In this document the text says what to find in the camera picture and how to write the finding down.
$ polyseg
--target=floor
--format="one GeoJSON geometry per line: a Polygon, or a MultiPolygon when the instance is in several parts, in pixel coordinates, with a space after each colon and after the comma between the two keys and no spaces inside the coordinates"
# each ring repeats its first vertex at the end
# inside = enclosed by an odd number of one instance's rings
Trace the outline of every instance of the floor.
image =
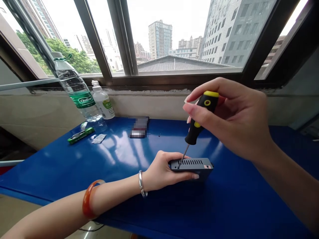
{"type": "MultiPolygon", "coordinates": [[[[15,199],[0,194],[0,237],[2,237],[14,224],[20,219],[34,210],[40,208],[39,205],[32,204],[26,201],[15,199]]],[[[86,224],[83,229],[95,229],[100,227],[94,222],[86,224]]],[[[76,231],[67,239],[130,239],[131,233],[119,230],[113,227],[104,226],[96,232],[76,231]]]]}

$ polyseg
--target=screwdriver shaft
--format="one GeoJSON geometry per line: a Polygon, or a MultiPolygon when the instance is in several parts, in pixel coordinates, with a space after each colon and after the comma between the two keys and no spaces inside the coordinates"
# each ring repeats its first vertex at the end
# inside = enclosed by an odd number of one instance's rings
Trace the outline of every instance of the screwdriver shaft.
{"type": "Polygon", "coordinates": [[[187,152],[187,150],[188,150],[188,147],[189,147],[189,144],[187,144],[187,147],[186,147],[185,153],[184,153],[184,155],[183,155],[183,157],[182,157],[181,161],[179,162],[179,165],[178,165],[177,169],[179,169],[180,165],[182,164],[182,161],[183,161],[183,159],[184,159],[184,157],[185,157],[185,154],[186,154],[186,152],[187,152]]]}

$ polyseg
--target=yellow and black screwdriver handle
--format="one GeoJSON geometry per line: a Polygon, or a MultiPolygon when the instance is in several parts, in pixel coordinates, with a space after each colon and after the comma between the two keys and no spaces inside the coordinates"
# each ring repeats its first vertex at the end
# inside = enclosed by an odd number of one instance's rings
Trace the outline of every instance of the yellow and black screwdriver handle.
{"type": "MultiPolygon", "coordinates": [[[[219,93],[212,92],[212,91],[205,91],[204,94],[199,98],[197,105],[201,107],[207,108],[209,111],[214,113],[215,108],[218,103],[219,93]]],[[[199,136],[200,132],[203,130],[203,126],[201,126],[195,120],[191,120],[190,128],[188,135],[185,138],[186,143],[190,145],[195,145],[197,141],[197,137],[199,136]]]]}

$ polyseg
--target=cable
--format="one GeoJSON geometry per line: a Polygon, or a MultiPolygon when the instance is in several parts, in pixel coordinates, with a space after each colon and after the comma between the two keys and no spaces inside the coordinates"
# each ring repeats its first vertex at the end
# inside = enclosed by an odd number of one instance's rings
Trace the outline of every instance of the cable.
{"type": "Polygon", "coordinates": [[[102,225],[101,227],[99,227],[99,228],[97,228],[97,229],[94,229],[94,230],[86,230],[86,229],[82,229],[82,228],[80,228],[80,229],[78,229],[78,230],[80,230],[80,231],[87,231],[87,232],[94,232],[94,231],[98,231],[98,230],[100,230],[102,227],[104,227],[105,225],[102,225]]]}

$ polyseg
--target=green foliage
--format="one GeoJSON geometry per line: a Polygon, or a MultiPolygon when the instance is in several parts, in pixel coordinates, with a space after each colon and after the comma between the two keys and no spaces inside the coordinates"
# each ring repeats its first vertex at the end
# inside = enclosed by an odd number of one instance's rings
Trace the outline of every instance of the green foliage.
{"type": "MultiPolygon", "coordinates": [[[[23,44],[26,46],[26,48],[29,50],[29,52],[32,54],[34,59],[39,63],[41,68],[44,70],[44,72],[47,75],[52,75],[52,72],[47,67],[46,63],[36,50],[36,48],[33,46],[27,35],[23,33],[17,32],[18,37],[21,39],[23,44]]],[[[100,67],[95,59],[91,60],[87,55],[85,51],[78,51],[77,49],[73,49],[71,47],[67,47],[63,44],[59,39],[46,39],[48,45],[50,46],[52,51],[58,51],[61,52],[64,57],[67,57],[70,53],[72,53],[72,57],[68,60],[68,62],[77,70],[78,73],[100,73],[100,67]]]]}

